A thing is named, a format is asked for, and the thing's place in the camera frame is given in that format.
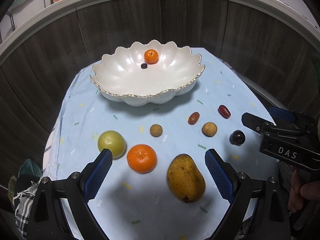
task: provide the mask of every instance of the wooden cabinet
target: wooden cabinet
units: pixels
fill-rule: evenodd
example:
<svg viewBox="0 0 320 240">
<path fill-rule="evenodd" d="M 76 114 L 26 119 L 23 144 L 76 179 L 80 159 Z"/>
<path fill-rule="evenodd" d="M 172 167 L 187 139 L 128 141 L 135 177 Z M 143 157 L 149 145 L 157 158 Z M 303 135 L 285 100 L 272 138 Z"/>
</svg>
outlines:
<svg viewBox="0 0 320 240">
<path fill-rule="evenodd" d="M 320 114 L 316 50 L 272 16 L 229 2 L 221 58 L 277 98 L 291 111 Z"/>
<path fill-rule="evenodd" d="M 228 0 L 161 0 L 162 42 L 203 47 L 220 56 Z"/>
<path fill-rule="evenodd" d="M 42 167 L 49 132 L 32 116 L 15 95 L 0 71 L 0 184 L 8 187 L 12 175 L 25 159 Z"/>
<path fill-rule="evenodd" d="M 73 12 L 33 34 L 1 69 L 25 108 L 51 131 L 73 78 L 90 64 Z"/>
<path fill-rule="evenodd" d="M 91 61 L 135 41 L 161 41 L 160 0 L 112 0 L 79 9 L 79 25 Z"/>
</svg>

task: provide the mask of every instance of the human hand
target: human hand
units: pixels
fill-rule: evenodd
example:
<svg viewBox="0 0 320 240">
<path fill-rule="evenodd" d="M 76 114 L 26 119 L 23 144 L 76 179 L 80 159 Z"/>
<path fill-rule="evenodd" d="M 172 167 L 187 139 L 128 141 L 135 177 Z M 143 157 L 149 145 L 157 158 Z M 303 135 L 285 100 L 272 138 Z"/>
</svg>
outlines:
<svg viewBox="0 0 320 240">
<path fill-rule="evenodd" d="M 288 209 L 295 213 L 303 207 L 305 199 L 320 200 L 320 181 L 310 182 L 303 185 L 299 176 L 299 169 L 291 166 L 294 173 L 291 177 L 291 190 Z"/>
</svg>

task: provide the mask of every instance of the yellow mango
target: yellow mango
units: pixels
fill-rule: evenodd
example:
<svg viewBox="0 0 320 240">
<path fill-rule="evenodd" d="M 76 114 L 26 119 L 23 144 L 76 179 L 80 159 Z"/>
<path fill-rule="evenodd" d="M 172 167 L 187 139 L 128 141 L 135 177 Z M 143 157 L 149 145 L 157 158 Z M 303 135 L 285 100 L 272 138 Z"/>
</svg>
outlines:
<svg viewBox="0 0 320 240">
<path fill-rule="evenodd" d="M 205 192 L 204 178 L 188 154 L 180 154 L 172 160 L 167 183 L 171 192 L 185 203 L 198 201 Z"/>
</svg>

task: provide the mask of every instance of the white ceramic bowl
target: white ceramic bowl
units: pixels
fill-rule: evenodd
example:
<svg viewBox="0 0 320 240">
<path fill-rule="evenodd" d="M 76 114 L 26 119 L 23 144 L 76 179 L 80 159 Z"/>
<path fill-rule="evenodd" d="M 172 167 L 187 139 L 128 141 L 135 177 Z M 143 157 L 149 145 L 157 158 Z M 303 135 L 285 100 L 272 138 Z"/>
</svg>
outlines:
<svg viewBox="0 0 320 240">
<path fill-rule="evenodd" d="M 142 69 L 148 49 L 156 50 L 159 60 Z M 178 48 L 173 41 L 135 42 L 127 49 L 118 47 L 113 55 L 103 55 L 102 62 L 93 65 L 95 75 L 90 79 L 109 100 L 131 106 L 163 104 L 193 88 L 205 68 L 200 62 L 200 54 L 192 55 L 190 47 Z"/>
</svg>

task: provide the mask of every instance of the table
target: table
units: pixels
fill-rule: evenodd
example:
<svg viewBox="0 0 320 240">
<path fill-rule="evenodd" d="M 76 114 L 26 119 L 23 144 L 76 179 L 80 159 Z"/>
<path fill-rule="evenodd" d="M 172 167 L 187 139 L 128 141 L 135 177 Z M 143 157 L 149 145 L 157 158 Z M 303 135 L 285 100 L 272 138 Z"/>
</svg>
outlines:
<svg viewBox="0 0 320 240">
<path fill-rule="evenodd" d="M 277 175 L 277 160 L 259 152 L 259 135 L 241 123 L 245 112 L 273 122 L 268 111 L 218 58 L 203 48 L 193 48 L 192 53 L 202 55 L 201 64 L 206 66 L 203 75 L 189 93 L 163 105 L 133 107 L 107 100 L 89 79 L 93 75 L 92 65 L 80 71 L 66 93 L 48 140 L 51 145 L 44 158 L 45 176 L 65 179 L 73 171 L 81 171 L 98 156 L 97 139 L 106 130 L 121 133 L 127 151 L 136 144 L 148 144 L 157 153 L 158 164 L 148 174 L 131 170 L 126 156 L 114 160 L 96 198 L 89 201 L 93 215 L 110 240 L 209 237 L 229 203 L 222 199 L 205 166 L 207 149 L 216 149 L 237 172 L 244 171 L 251 178 Z M 230 110 L 229 119 L 220 116 L 219 105 Z M 200 113 L 200 119 L 191 126 L 187 119 L 195 111 Z M 211 138 L 201 132 L 203 124 L 209 121 L 218 127 Z M 149 133 L 155 123 L 163 127 L 158 138 Z M 234 130 L 245 133 L 243 145 L 230 144 L 229 136 Z M 166 184 L 170 162 L 182 153 L 193 158 L 206 182 L 204 196 L 196 203 L 180 202 Z M 246 218 L 251 216 L 254 204 L 252 200 Z M 63 207 L 74 236 L 81 239 L 67 201 L 63 201 Z"/>
</svg>

